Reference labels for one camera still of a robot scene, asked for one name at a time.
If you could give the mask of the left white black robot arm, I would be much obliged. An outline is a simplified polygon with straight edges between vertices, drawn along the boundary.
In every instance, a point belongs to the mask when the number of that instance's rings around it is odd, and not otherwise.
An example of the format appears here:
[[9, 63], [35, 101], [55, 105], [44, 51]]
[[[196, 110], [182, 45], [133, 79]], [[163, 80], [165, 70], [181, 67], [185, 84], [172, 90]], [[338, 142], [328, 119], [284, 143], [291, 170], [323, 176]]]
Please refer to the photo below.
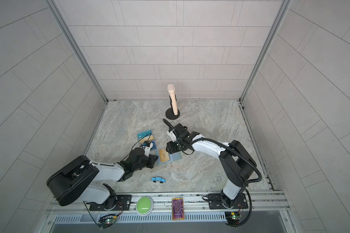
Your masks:
[[60, 206], [81, 201], [111, 210], [118, 205], [117, 195], [108, 184], [100, 187], [97, 182], [123, 182], [131, 178], [135, 171], [152, 169], [157, 160], [157, 155], [149, 154], [142, 148], [133, 149], [126, 160], [113, 164], [95, 163], [81, 155], [51, 175], [46, 185]]

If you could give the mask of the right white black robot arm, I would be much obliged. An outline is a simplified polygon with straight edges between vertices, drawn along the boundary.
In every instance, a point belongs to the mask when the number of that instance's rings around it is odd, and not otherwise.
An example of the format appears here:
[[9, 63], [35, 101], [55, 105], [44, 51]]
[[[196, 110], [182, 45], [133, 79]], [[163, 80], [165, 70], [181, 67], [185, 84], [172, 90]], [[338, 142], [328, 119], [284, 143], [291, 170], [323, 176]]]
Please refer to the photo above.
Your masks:
[[166, 145], [166, 151], [187, 153], [198, 151], [218, 159], [227, 176], [227, 183], [221, 191], [221, 203], [226, 208], [237, 205], [238, 198], [250, 183], [258, 183], [262, 180], [262, 174], [257, 169], [257, 164], [244, 146], [237, 140], [230, 143], [222, 143], [204, 137], [198, 132], [188, 132], [182, 124], [173, 126], [163, 119], [169, 127], [167, 135], [171, 138]]

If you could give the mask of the blue toy car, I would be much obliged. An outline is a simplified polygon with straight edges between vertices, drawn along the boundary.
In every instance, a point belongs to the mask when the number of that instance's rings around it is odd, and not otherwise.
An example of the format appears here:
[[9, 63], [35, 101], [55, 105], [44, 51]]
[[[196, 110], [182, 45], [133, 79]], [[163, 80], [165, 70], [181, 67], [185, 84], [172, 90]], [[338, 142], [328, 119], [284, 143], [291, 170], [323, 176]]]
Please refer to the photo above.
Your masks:
[[166, 182], [166, 180], [164, 178], [161, 178], [161, 177], [152, 177], [151, 181], [154, 183], [165, 183]]

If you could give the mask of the right green circuit board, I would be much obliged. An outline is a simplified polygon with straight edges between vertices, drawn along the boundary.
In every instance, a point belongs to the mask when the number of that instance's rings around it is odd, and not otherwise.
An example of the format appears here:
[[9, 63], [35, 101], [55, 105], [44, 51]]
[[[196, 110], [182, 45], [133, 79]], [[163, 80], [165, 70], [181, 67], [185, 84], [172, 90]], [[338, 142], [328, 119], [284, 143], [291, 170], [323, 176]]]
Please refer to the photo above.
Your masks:
[[238, 225], [242, 215], [239, 212], [225, 212], [225, 218], [228, 225]]

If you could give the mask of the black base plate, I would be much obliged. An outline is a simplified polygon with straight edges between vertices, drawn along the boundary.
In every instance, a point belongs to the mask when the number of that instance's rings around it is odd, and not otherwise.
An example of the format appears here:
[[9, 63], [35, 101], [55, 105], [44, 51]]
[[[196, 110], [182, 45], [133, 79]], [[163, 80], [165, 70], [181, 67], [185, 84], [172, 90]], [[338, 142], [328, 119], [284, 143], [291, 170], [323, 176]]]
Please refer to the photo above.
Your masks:
[[131, 204], [131, 195], [117, 195], [108, 198], [103, 204], [87, 203], [90, 211], [128, 211]]
[[209, 203], [211, 210], [219, 209], [248, 209], [248, 199], [244, 193], [239, 194], [234, 200], [228, 199], [223, 193], [210, 193], [202, 199]]

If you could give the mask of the green round button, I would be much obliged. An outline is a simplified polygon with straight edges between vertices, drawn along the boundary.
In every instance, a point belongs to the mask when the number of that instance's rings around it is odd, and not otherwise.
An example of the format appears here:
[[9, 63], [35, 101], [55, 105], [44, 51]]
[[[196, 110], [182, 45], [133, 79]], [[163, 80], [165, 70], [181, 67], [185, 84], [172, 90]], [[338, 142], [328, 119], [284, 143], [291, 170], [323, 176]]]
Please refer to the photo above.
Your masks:
[[144, 196], [137, 201], [136, 211], [139, 216], [147, 216], [152, 212], [153, 207], [153, 199], [149, 196]]

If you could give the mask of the purple patterned card box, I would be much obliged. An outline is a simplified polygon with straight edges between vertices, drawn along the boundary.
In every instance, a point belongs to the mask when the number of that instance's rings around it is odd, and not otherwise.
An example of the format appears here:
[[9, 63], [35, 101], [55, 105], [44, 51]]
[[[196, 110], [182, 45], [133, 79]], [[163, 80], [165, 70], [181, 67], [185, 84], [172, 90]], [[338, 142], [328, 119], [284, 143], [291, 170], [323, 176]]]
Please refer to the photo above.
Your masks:
[[183, 198], [172, 198], [172, 220], [184, 220], [184, 200]]

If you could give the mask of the left green circuit board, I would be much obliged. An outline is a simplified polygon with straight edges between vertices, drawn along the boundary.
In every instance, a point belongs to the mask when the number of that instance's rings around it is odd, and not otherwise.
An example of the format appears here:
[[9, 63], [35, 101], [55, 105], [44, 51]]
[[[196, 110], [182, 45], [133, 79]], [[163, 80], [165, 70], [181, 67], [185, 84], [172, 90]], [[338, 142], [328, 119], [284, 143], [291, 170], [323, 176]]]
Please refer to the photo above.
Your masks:
[[112, 225], [117, 221], [118, 216], [116, 214], [109, 214], [100, 217], [99, 223], [100, 224], [107, 224], [107, 225]]

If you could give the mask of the gold credit card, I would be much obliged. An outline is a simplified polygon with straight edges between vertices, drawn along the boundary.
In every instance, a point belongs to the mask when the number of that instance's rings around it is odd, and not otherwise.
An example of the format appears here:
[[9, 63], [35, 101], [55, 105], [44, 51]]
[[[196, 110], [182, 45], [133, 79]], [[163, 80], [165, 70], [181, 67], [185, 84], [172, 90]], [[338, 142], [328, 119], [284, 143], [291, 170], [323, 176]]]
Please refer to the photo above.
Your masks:
[[170, 161], [170, 156], [166, 149], [159, 149], [158, 154], [160, 163], [166, 163]]

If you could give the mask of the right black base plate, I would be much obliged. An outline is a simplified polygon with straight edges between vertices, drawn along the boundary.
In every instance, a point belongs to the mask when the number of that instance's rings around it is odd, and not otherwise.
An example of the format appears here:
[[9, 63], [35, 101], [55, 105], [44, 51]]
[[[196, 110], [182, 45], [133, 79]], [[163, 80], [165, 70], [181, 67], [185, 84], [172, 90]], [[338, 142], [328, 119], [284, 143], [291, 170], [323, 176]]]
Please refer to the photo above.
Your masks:
[[210, 193], [202, 199], [209, 203], [211, 210], [219, 209], [248, 209], [248, 199], [244, 193], [239, 194], [234, 200], [228, 199], [223, 193]]

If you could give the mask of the gold card in stand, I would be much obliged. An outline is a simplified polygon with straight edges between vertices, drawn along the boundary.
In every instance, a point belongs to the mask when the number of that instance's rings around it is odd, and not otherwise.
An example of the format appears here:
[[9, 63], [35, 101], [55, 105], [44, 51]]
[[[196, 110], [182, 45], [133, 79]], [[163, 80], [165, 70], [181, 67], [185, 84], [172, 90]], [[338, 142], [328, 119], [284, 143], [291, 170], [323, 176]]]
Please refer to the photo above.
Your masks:
[[150, 136], [148, 136], [145, 140], [146, 140], [146, 141], [153, 141], [153, 140], [154, 140], [154, 136], [153, 136], [153, 135], [150, 135]]

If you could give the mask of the green circuit board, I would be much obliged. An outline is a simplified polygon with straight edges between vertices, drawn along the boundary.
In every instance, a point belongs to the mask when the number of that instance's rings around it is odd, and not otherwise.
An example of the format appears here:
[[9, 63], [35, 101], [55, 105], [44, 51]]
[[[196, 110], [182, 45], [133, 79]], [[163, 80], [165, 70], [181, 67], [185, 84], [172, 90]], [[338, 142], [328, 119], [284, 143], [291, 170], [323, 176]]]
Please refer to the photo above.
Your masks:
[[238, 225], [242, 215], [239, 212], [225, 212], [225, 218], [228, 225]]
[[109, 214], [100, 217], [99, 223], [100, 224], [107, 224], [107, 225], [112, 225], [117, 221], [118, 216], [116, 214]]

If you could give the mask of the beige microphone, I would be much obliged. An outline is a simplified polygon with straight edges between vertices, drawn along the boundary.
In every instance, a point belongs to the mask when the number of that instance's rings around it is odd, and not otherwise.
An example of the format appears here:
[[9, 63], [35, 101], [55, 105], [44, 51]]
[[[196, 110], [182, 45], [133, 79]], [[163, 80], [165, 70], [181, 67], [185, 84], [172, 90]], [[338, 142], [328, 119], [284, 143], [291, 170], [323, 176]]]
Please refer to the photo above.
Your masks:
[[173, 84], [169, 84], [167, 86], [167, 90], [169, 92], [169, 96], [171, 99], [171, 105], [172, 105], [172, 110], [175, 116], [178, 115], [178, 107], [177, 107], [177, 100], [176, 100], [176, 94], [175, 94], [175, 86]]

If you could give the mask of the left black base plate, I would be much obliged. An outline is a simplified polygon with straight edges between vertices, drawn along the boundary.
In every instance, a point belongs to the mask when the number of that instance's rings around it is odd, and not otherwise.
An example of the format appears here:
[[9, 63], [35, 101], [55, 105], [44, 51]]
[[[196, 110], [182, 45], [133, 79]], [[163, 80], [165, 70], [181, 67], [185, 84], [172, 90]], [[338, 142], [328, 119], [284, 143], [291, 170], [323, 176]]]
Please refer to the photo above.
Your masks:
[[131, 204], [131, 195], [117, 195], [108, 198], [103, 204], [87, 203], [90, 211], [128, 211]]

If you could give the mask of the teal card in stand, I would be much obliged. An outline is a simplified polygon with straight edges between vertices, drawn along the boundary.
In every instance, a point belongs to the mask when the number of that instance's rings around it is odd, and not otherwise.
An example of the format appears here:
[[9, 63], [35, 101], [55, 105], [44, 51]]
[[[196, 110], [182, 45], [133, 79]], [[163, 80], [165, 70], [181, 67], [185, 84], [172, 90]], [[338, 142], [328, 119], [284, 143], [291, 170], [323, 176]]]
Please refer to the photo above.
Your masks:
[[138, 138], [138, 140], [139, 139], [143, 139], [143, 138], [146, 138], [146, 137], [150, 136], [151, 134], [152, 134], [151, 130], [146, 130], [146, 131], [137, 133], [137, 138]]

